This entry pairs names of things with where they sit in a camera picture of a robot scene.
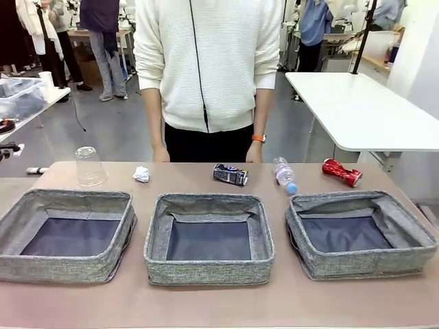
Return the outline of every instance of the fabric storage bin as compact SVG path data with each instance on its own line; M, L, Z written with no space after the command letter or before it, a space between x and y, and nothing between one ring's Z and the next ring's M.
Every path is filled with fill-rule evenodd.
M438 247L435 236L383 191L293 196L286 219L313 280L420 273Z
M100 283L137 221L122 192L30 190L0 221L0 280Z
M143 253L152 284L248 285L270 279L274 245L257 197L164 194Z

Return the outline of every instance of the black cable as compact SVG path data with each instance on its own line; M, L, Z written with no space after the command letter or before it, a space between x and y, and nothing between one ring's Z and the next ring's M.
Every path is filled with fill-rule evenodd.
M81 124L80 120L78 119L78 110L76 109L75 97L73 97L73 95L72 95L71 98L73 100L73 107L75 108L75 119L76 119L76 122L78 122L78 125L82 128L82 130L84 130L84 132L87 132L85 130L84 126Z
M191 6L193 39L195 40L195 52L197 53L198 81L200 83L200 93L201 93L201 99L203 101L204 123L206 124L207 133L209 133L209 118L207 117L206 103L204 102L203 87L202 87L202 83L201 83L200 58L198 57L197 34L195 32L195 20L193 19L192 0L189 0L189 5Z

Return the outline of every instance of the wooden tabletop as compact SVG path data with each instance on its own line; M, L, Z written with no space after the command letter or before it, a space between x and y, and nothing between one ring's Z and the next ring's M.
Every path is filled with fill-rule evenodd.
M151 181L136 182L137 166L150 168ZM439 259L419 276L389 280L314 282L292 250L285 229L288 197L274 183L271 165L240 164L247 186L212 180L212 164L107 162L106 183L98 189L132 193L139 222L113 281L101 285L0 282L0 326L21 328L157 328L272 326L422 326L439 324ZM383 189L427 220L378 167L355 164L360 189ZM320 164L295 164L300 193L348 191L325 176ZM34 185L79 188L74 162L58 162ZM148 284L143 245L156 198L168 192L249 193L268 213L276 259L268 284L257 287L154 287ZM2 202L15 199L3 195Z
M67 31L69 36L72 37L89 37L88 30L87 29L70 29ZM121 29L119 32L117 32L117 37L125 36L126 34L131 33L130 29Z
M354 55L355 55L355 57L358 56L358 51L354 51ZM372 57L365 56L365 55L363 55L361 57L361 60L371 64L379 72L382 72L385 74L390 74L390 72L392 71L392 67L390 67L386 63L384 63L384 60L379 60L379 59L372 58Z

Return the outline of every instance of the white wall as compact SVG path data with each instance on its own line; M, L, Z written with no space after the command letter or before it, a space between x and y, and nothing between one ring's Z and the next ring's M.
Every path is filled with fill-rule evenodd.
M412 1L423 3L407 26L388 87L439 119L439 1ZM439 154L404 153L392 176L411 198L439 198Z

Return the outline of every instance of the table leg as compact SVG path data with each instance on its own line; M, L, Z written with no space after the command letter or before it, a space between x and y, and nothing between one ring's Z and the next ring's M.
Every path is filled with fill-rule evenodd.
M316 133L316 117L313 117L313 122L311 124L311 129L308 132L307 146L305 149L305 156L303 158L303 163L308 163L309 157L309 144L311 143L311 137Z
M391 173L392 170L398 165L398 161L401 158L403 152L390 152L386 160L384 161L384 171Z
M128 33L125 35L125 42L126 42L126 47L128 49L128 58L130 59L131 73L135 73L136 72L136 58L134 57L134 54L133 54L134 42L132 39L132 33Z
M119 45L120 45L120 50L119 50L119 53L121 54L121 56L122 56L122 64L123 64L123 68L125 69L125 72L126 72L126 74L127 74L127 81L128 81L128 78L129 78L129 76L130 76L130 72L128 72L128 69L127 69L127 67L126 67L126 61L125 61L125 52L123 51L123 45L122 45L122 38L121 37L119 37Z
M398 165L403 152L369 152L360 153L357 163L379 163L386 173L391 173Z

